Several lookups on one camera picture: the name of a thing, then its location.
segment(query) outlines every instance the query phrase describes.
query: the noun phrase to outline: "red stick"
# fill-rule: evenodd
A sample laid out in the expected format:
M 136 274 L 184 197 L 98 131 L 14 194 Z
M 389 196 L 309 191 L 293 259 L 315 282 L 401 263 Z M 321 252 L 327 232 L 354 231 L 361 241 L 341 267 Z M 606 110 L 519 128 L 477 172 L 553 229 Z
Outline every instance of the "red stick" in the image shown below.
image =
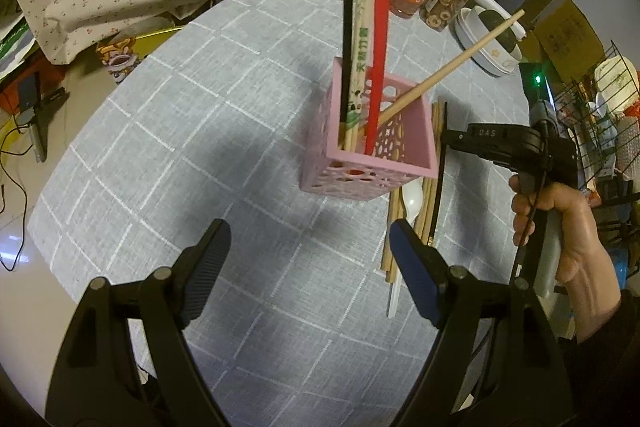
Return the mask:
M 386 37 L 389 25 L 389 0 L 374 0 L 373 15 L 373 66 L 371 75 L 371 94 L 369 95 L 369 120 L 367 120 L 367 140 L 365 154 L 373 154 L 378 137 L 378 117 L 385 81 Z

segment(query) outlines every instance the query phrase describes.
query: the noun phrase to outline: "checkered tablecloth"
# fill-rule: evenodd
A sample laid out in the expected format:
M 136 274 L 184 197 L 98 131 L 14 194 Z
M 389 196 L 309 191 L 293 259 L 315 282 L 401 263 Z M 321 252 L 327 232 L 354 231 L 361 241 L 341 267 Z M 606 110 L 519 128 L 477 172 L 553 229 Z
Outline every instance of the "checkered tablecloth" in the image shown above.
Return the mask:
M 405 288 L 385 316 L 378 270 L 386 200 L 359 203 L 298 188 L 306 127 L 340 55 L 336 0 L 225 0 L 131 74 L 70 145 L 29 223 L 76 301 L 171 265 L 224 217 L 233 246 L 202 316 L 185 331 L 235 426 L 389 424 L 435 330 Z M 416 81 L 460 53 L 449 31 L 390 19 L 387 69 Z M 449 127 L 527 123 L 516 75 L 469 61 L 430 92 Z M 436 245 L 449 264 L 505 280 L 509 173 L 447 154 Z M 139 323 L 136 356 L 151 366 Z

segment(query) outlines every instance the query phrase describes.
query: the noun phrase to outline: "utensil holder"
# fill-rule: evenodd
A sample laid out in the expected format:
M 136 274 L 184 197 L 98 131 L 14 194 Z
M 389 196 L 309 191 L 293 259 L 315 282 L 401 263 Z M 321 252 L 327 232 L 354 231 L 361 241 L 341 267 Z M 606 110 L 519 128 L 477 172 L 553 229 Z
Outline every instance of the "utensil holder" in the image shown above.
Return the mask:
M 426 96 L 378 128 L 374 155 L 363 154 L 364 138 L 358 140 L 355 152 L 338 147 L 341 77 L 341 59 L 335 57 L 332 84 L 309 128 L 300 189 L 313 194 L 369 201 L 419 176 L 437 178 L 431 104 Z M 415 82 L 386 74 L 381 108 L 414 86 Z M 367 74 L 360 125 L 365 124 L 369 113 L 369 95 Z

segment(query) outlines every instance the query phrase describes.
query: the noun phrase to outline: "forearm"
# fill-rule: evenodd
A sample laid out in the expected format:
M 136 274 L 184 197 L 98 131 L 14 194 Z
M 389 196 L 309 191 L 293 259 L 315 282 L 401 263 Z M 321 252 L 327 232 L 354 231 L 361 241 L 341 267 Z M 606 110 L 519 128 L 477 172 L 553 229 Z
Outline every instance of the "forearm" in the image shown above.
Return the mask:
M 577 260 L 575 276 L 565 288 L 574 309 L 578 343 L 598 331 L 620 306 L 616 272 L 602 245 Z

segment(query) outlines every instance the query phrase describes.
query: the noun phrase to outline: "floor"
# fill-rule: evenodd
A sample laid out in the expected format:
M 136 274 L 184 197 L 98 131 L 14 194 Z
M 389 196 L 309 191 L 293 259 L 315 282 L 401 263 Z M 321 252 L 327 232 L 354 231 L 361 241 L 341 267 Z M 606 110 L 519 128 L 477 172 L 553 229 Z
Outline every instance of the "floor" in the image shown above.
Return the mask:
M 9 174 L 26 188 L 27 218 L 69 142 L 115 83 L 88 49 L 72 63 L 63 86 L 70 96 L 49 125 L 46 162 L 37 164 L 33 152 L 2 156 Z M 29 145 L 28 136 L 23 136 L 12 151 L 21 152 Z M 0 255 L 11 265 L 22 240 L 24 196 L 5 176 L 2 183 L 6 208 L 0 214 Z M 27 235 L 15 270 L 9 273 L 0 267 L 0 363 L 39 413 L 44 413 L 50 374 L 75 307 Z

